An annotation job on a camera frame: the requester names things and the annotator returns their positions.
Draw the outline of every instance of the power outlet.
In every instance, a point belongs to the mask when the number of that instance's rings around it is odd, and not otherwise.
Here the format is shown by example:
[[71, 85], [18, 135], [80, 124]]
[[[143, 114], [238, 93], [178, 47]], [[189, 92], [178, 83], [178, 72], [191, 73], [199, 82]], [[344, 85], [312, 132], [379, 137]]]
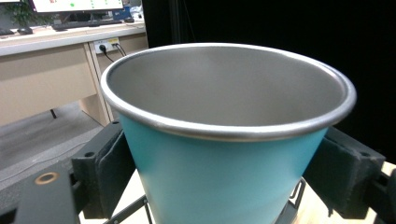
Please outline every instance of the power outlet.
[[118, 50], [117, 47], [116, 47], [116, 44], [119, 44], [119, 43], [120, 43], [120, 41], [119, 41], [118, 37], [113, 37], [113, 38], [109, 38], [109, 39], [93, 41], [93, 44], [95, 45], [96, 54], [103, 53], [99, 49], [99, 46], [101, 46], [101, 45], [106, 47], [106, 52], [109, 52], [109, 51], [112, 51], [112, 50]]

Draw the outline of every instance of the keyboard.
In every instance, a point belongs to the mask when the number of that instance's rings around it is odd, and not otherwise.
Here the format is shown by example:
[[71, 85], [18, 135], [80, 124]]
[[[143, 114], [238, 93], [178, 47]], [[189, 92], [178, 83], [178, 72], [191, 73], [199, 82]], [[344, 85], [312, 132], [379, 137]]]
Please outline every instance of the keyboard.
[[112, 24], [120, 24], [122, 21], [78, 21], [78, 22], [69, 22], [63, 24], [53, 24], [51, 25], [52, 29], [57, 31], [68, 30], [73, 28], [80, 27], [95, 27], [101, 25], [112, 25]]
[[14, 32], [8, 29], [0, 28], [0, 35], [14, 35]]

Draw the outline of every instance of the gray floor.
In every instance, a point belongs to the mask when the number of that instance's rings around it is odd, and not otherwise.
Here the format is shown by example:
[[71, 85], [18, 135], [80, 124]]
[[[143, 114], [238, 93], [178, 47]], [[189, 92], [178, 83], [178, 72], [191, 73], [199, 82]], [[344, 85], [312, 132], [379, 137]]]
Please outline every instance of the gray floor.
[[19, 199], [23, 180], [69, 157], [103, 127], [82, 112], [78, 103], [0, 127], [0, 211]]

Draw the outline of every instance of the teal paper cup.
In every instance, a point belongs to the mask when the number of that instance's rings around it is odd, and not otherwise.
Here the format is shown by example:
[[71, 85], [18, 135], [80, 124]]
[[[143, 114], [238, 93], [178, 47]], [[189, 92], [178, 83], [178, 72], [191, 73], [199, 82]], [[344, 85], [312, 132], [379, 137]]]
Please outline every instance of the teal paper cup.
[[101, 79], [158, 224], [274, 223], [356, 102], [329, 65], [238, 44], [148, 49]]

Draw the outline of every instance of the black backdrop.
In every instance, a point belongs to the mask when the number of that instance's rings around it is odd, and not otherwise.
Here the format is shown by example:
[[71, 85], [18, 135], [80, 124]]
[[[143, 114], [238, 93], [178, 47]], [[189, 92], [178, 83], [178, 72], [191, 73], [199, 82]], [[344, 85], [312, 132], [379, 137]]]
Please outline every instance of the black backdrop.
[[396, 1], [250, 2], [143, 0], [148, 44], [253, 44], [327, 63], [358, 92], [354, 110], [335, 127], [396, 163]]

